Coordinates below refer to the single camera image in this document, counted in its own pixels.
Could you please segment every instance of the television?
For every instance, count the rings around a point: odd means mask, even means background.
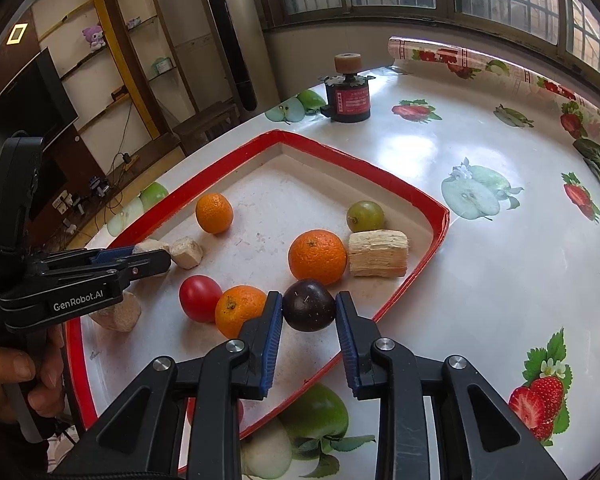
[[[43,137],[46,150],[77,118],[46,48],[0,92],[0,152],[4,141],[21,130],[32,137]],[[62,186],[62,179],[57,187],[54,182],[44,181],[47,176],[57,179],[56,173],[41,171],[40,192],[51,189],[53,194]]]

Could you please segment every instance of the cable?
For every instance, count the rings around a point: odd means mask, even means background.
[[[116,157],[118,155],[122,155],[122,152],[120,152],[120,150],[122,149],[122,145],[125,142],[125,136],[126,136],[126,127],[129,124],[129,117],[131,117],[131,108],[134,105],[134,102],[131,101],[129,103],[129,111],[126,114],[126,122],[125,122],[125,129],[122,131],[122,140],[120,140],[120,145],[118,146],[118,152],[113,156],[113,160],[111,161],[111,166],[109,167],[109,173],[111,173],[111,171],[113,171],[113,165],[116,163]]]
[[[71,435],[69,435],[66,430],[62,430],[62,433],[64,433],[64,436],[67,437],[69,439],[69,442],[71,442],[74,446],[75,446],[75,440],[71,438]]]
[[[116,163],[116,158],[118,158],[118,155],[124,155],[124,153],[122,153],[120,150],[122,150],[122,145],[125,142],[126,128],[128,127],[128,124],[129,124],[129,118],[131,117],[131,108],[132,108],[133,104],[134,104],[133,101],[131,101],[129,103],[129,110],[128,110],[128,113],[126,114],[125,129],[122,131],[122,140],[120,140],[120,145],[118,146],[118,151],[113,156],[113,160],[111,161],[111,166],[109,167],[109,174],[111,174],[111,172],[113,171],[113,165]],[[125,172],[121,171],[120,172],[120,176],[118,177],[118,181],[115,184],[112,183],[111,187],[114,190],[114,193],[113,193],[113,198],[111,200],[109,200],[109,202],[105,206],[105,223],[107,221],[107,212],[106,212],[106,210],[109,209],[113,213],[113,208],[122,205],[123,195],[122,195],[122,191],[119,190],[119,186],[120,186],[120,182],[122,182],[122,176],[124,174],[125,174]],[[118,203],[115,206],[111,206],[112,200],[116,197],[116,195],[118,193],[120,193],[120,198],[118,199]]]

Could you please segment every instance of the purple plush doll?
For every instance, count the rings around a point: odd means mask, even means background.
[[[102,27],[100,25],[94,25],[93,27],[87,27],[82,30],[84,39],[91,46],[91,51],[101,49],[106,46],[103,37]]]

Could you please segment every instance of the strawberry print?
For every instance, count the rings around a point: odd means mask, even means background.
[[[564,329],[551,336],[546,348],[532,348],[526,357],[526,382],[513,390],[509,407],[543,446],[552,446],[552,437],[567,431],[570,422],[566,394],[573,373],[564,362]]]
[[[570,99],[572,101],[575,101],[576,99],[576,94],[574,94],[571,90],[567,90],[564,86],[559,85],[560,87],[560,94],[563,95],[564,97],[566,97],[567,99]]]
[[[436,61],[436,53],[429,50],[414,50],[413,59],[420,61]]]
[[[547,440],[552,435],[553,432],[554,432],[554,422],[552,420],[543,422],[539,426],[531,429],[531,433],[533,433],[534,437],[536,437],[536,439],[538,439],[540,441]]]
[[[593,203],[591,195],[584,187],[574,173],[563,173],[564,192],[578,209],[592,222],[598,223],[600,218],[600,209]]]
[[[442,117],[435,114],[434,110],[435,108],[424,99],[400,101],[399,105],[391,108],[394,114],[414,123],[428,123],[430,120],[441,121]]]
[[[513,390],[509,397],[509,407],[530,430],[544,422],[544,400],[526,386]]]
[[[569,101],[562,104],[560,124],[574,139],[588,136],[586,129],[582,125],[583,122],[584,116],[580,111],[580,105],[576,101]]]
[[[451,63],[447,63],[446,65],[460,79],[473,79],[478,72],[482,71],[479,68],[471,68],[470,66],[459,66]]]
[[[544,420],[554,420],[564,397],[562,381],[555,376],[540,377],[531,383],[530,389],[544,400]]]

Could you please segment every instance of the tangerine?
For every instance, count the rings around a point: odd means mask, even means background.
[[[312,278],[323,285],[337,282],[347,268],[347,250],[330,231],[302,233],[289,247],[289,269],[296,280]]]
[[[250,285],[229,288],[216,304],[216,326],[229,339],[240,334],[242,324],[262,314],[267,295]]]
[[[226,231],[234,221],[234,209],[221,194],[206,194],[196,204],[196,219],[203,231],[217,235]]]

